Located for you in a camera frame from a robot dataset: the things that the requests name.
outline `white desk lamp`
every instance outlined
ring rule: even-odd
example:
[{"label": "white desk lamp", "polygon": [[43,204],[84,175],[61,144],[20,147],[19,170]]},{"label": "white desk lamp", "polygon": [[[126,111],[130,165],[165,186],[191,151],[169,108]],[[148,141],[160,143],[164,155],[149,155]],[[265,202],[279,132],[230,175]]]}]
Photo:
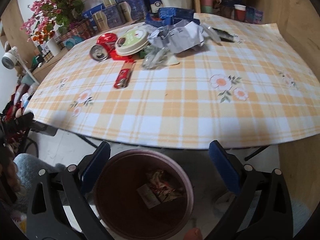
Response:
[{"label": "white desk lamp", "polygon": [[14,66],[17,64],[17,62],[20,63],[20,65],[23,67],[23,69],[27,72],[27,74],[33,79],[33,81],[40,85],[39,81],[33,76],[33,74],[30,72],[30,70],[27,68],[27,66],[23,63],[19,53],[18,48],[14,46],[12,49],[10,49],[8,52],[6,52],[2,57],[2,64],[7,69],[13,69]]}]

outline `crumpled paper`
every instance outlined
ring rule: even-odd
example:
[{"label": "crumpled paper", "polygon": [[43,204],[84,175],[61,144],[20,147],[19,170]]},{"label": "crumpled paper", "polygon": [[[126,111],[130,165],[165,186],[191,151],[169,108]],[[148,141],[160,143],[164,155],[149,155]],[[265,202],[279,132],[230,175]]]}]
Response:
[{"label": "crumpled paper", "polygon": [[182,20],[175,25],[160,27],[149,34],[148,41],[158,48],[169,48],[173,54],[180,53],[194,46],[202,46],[203,28],[194,22]]}]

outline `white tile floor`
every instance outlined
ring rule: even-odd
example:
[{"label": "white tile floor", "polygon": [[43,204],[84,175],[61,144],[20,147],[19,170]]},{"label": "white tile floor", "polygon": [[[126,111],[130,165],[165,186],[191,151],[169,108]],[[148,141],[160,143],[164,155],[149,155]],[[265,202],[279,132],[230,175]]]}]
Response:
[{"label": "white tile floor", "polygon": [[[94,147],[81,140],[78,136],[63,130],[58,130],[54,137],[37,133],[31,133],[29,137],[38,143],[39,159],[51,165],[55,165],[56,163],[62,163],[66,166],[78,164],[85,155],[91,154],[95,150]],[[91,139],[91,141],[96,145],[100,144],[100,141],[98,140]],[[127,149],[137,148],[137,146],[112,142],[110,142],[110,146],[111,156]],[[153,150],[170,156],[179,163],[188,174],[194,185],[195,195],[194,210],[191,218],[193,221],[196,220],[197,227],[201,229],[203,236],[206,237],[220,219],[215,217],[212,213],[212,199],[225,190],[223,181],[217,173],[215,166],[209,160],[207,151],[170,150],[160,148],[154,148]],[[244,157],[253,151],[254,149],[242,149],[229,150],[228,152],[236,155],[242,163],[245,163]],[[28,152],[33,152],[32,147],[30,147]],[[258,171],[270,172],[274,168],[278,168],[280,166],[278,146],[268,147],[247,163],[251,164]],[[70,207],[65,207],[65,210],[71,225],[78,231],[81,231]],[[182,239],[184,234],[193,227],[192,219],[178,234],[170,239]],[[116,240],[123,239],[109,229],[108,231]]]}]

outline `red and white cup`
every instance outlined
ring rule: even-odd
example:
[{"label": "red and white cup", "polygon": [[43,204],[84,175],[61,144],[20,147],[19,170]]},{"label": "red and white cup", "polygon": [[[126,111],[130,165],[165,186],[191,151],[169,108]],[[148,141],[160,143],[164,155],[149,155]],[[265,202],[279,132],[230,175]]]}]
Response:
[{"label": "red and white cup", "polygon": [[245,20],[245,5],[235,4],[235,20],[239,22],[244,22]]}]

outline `tablecloth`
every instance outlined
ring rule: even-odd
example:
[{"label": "tablecloth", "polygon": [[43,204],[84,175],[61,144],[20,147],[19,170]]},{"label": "tablecloth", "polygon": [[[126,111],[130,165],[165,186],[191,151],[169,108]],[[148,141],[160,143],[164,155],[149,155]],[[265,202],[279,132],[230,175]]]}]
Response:
[{"label": "tablecloth", "polygon": [[[143,70],[115,89],[123,61],[96,62],[97,37],[71,49],[31,99],[37,121],[74,133],[156,147],[207,149],[278,144],[320,132],[320,84],[276,24],[251,25],[210,14],[201,22],[235,35],[206,39],[180,64]],[[113,31],[124,33],[136,26]]]}]

